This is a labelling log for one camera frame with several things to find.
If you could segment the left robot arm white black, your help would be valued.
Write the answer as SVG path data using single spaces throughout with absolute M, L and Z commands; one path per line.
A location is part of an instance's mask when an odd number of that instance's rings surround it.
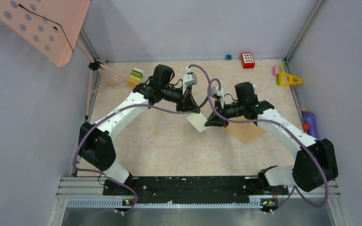
M 171 83 L 174 70 L 157 65 L 146 82 L 136 85 L 128 97 L 101 120 L 84 123 L 80 128 L 79 156 L 103 175 L 115 180 L 114 188 L 120 194 L 132 190 L 131 173 L 117 160 L 113 141 L 137 116 L 162 100 L 175 103 L 175 113 L 199 113 L 200 107 L 192 96 L 197 77 L 187 68 L 182 86 Z

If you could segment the cream paper letter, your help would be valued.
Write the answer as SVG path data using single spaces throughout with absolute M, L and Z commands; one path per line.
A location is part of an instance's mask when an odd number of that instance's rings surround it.
M 191 113 L 186 119 L 199 133 L 207 129 L 205 126 L 207 118 L 202 113 Z

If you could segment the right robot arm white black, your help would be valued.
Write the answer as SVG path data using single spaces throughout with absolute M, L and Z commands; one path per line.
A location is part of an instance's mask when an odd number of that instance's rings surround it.
M 294 157 L 292 166 L 272 166 L 261 171 L 264 175 L 257 181 L 257 187 L 263 194 L 270 194 L 277 186 L 297 186 L 310 192 L 338 177 L 335 150 L 328 139 L 319 140 L 306 134 L 286 120 L 266 100 L 258 100 L 255 88 L 250 82 L 235 85 L 237 100 L 225 104 L 225 96 L 220 87 L 208 89 L 208 96 L 216 98 L 213 112 L 207 126 L 226 126 L 235 123 L 236 117 L 243 116 L 245 122 L 253 123 L 272 134 Z

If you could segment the brown kraft envelope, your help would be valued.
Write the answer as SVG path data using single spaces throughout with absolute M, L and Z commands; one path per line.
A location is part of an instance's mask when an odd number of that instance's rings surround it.
M 250 123 L 229 122 L 226 131 L 244 144 L 249 144 L 265 133 L 265 130 Z

